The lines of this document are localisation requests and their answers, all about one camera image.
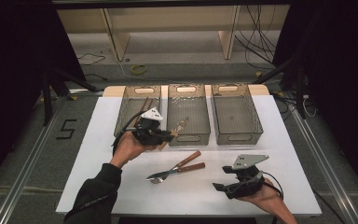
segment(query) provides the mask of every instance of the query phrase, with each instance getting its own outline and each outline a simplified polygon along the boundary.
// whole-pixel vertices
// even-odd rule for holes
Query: stand
[[[316,48],[317,43],[321,38],[324,21],[328,21],[328,16],[330,15],[328,10],[333,8],[331,6],[335,3],[336,0],[324,0],[322,5],[318,7],[313,14],[292,57],[273,71],[253,82],[253,84],[262,84],[270,78],[276,77],[281,72],[284,72],[284,76],[280,83],[281,88],[283,91],[286,91],[291,89],[296,83],[296,109],[302,119],[306,118],[305,108],[302,106],[306,86],[304,67],[306,66],[306,63],[309,63],[308,56],[312,49]]]
[[[45,69],[42,79],[42,90],[45,105],[45,123],[43,124],[44,126],[48,124],[52,116],[51,95],[49,86],[53,88],[53,90],[57,93],[58,96],[67,96],[69,93],[68,88],[62,80],[63,78],[75,82],[75,84],[84,87],[89,91],[103,91],[103,89],[96,88],[89,83],[72,76],[61,68],[52,67]]]

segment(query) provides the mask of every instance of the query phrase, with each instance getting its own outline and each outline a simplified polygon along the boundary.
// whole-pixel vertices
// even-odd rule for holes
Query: plastic bin
[[[212,85],[212,95],[217,145],[257,144],[263,128],[248,85]]]
[[[117,117],[115,136],[124,125],[139,111],[155,107],[160,111],[160,86],[127,86],[123,93],[120,111]],[[135,120],[128,126],[133,128]]]
[[[168,87],[167,130],[185,126],[170,142],[170,146],[206,146],[211,126],[202,84],[176,84]]]

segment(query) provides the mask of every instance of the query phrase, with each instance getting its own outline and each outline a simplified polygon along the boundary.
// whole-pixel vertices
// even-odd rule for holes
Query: metal bracket
[[[159,112],[157,111],[157,109],[155,107],[147,110],[146,112],[144,112],[141,115],[141,118],[143,119],[153,119],[153,120],[158,120],[158,121],[162,121],[163,117],[159,114]]]
[[[233,170],[247,169],[269,158],[269,155],[240,154],[232,165]]]

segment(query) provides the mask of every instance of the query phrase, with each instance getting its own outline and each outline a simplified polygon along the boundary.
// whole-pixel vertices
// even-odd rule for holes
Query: wrist
[[[272,215],[274,215],[280,221],[280,223],[285,223],[285,224],[297,223],[295,217],[283,202],[281,202],[280,204],[276,204],[274,206]]]
[[[127,161],[115,155],[109,163],[121,169],[127,163]]]

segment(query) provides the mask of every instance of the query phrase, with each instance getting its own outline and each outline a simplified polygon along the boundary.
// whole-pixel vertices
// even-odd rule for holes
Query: wooden handle
[[[201,154],[201,152],[199,150],[197,150],[195,153],[191,154],[189,157],[187,157],[184,160],[182,160],[181,162],[177,163],[174,167],[181,167],[181,166],[185,165],[186,163],[196,159],[200,154]]]
[[[205,168],[205,163],[204,162],[197,163],[195,165],[189,165],[189,166],[186,166],[186,167],[178,168],[178,173],[188,172],[188,171],[193,171],[193,170],[199,170],[199,169],[202,169],[202,168]]]

